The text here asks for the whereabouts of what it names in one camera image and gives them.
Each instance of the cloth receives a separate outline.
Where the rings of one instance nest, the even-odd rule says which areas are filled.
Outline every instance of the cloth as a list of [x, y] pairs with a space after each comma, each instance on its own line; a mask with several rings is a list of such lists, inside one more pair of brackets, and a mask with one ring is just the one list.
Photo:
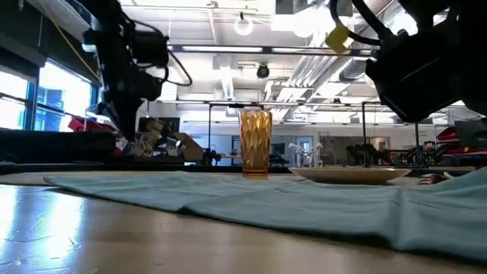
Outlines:
[[298, 178], [164, 172], [45, 179], [77, 193], [153, 209], [324, 237], [378, 236], [395, 250], [487, 262], [487, 170], [429, 186], [334, 185]]

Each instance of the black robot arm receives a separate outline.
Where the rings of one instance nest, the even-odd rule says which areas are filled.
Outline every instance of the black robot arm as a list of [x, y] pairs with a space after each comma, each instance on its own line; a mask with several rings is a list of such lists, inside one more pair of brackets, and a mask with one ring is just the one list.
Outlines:
[[[374, 81], [380, 101], [403, 121], [417, 123], [429, 114], [462, 100], [487, 115], [487, 93], [476, 88], [487, 74], [482, 22], [487, 8], [480, 0], [399, 0], [416, 21], [418, 33], [392, 33], [370, 11], [364, 0], [351, 0], [379, 39], [352, 31], [350, 38], [380, 46], [367, 61], [365, 73]], [[338, 0], [330, 0], [332, 18], [342, 25]], [[447, 18], [434, 25], [434, 16]]]
[[[143, 99], [161, 96], [167, 80], [167, 37], [160, 31], [135, 31], [117, 0], [68, 0], [91, 28], [83, 33], [83, 48], [95, 53], [103, 84], [101, 114], [111, 118], [130, 142], [135, 139], [135, 118]], [[165, 70], [164, 78], [149, 75], [151, 66]]]

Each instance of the ceiling light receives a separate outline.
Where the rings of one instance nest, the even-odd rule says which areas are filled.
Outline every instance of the ceiling light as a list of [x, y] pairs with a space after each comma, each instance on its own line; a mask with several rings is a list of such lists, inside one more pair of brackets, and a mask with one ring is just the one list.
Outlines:
[[207, 53], [261, 53], [259, 46], [183, 46], [185, 52]]
[[263, 106], [297, 106], [298, 103], [285, 103], [285, 102], [260, 102]]
[[244, 18], [244, 13], [240, 13], [240, 17], [234, 23], [235, 32], [238, 35], [247, 36], [253, 31], [253, 21], [250, 18]]
[[[336, 53], [329, 48], [310, 48], [310, 47], [276, 47], [272, 48], [273, 53], [287, 53], [287, 54], [302, 54], [302, 55], [314, 55], [314, 56], [336, 56]], [[347, 50], [343, 55], [350, 54], [350, 50]]]
[[237, 102], [237, 101], [212, 101], [210, 102], [211, 104], [215, 104], [215, 105], [228, 105], [228, 104], [243, 104], [243, 105], [252, 105], [253, 102]]
[[293, 33], [301, 38], [318, 32], [330, 32], [335, 27], [329, 9], [323, 3], [315, 4], [294, 15]]
[[158, 103], [163, 104], [204, 104], [205, 101], [199, 100], [159, 100]]

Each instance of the wooden table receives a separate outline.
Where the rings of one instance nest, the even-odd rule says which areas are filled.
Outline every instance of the wooden table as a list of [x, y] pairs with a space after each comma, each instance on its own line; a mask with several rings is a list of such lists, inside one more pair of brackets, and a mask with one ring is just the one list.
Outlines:
[[485, 273], [446, 259], [0, 185], [0, 273]]

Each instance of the plate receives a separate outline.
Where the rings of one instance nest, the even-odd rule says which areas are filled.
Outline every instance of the plate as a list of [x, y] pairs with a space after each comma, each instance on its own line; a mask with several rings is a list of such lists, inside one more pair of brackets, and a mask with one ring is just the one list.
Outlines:
[[379, 184], [403, 177], [410, 169], [377, 167], [290, 167], [289, 170], [317, 183]]

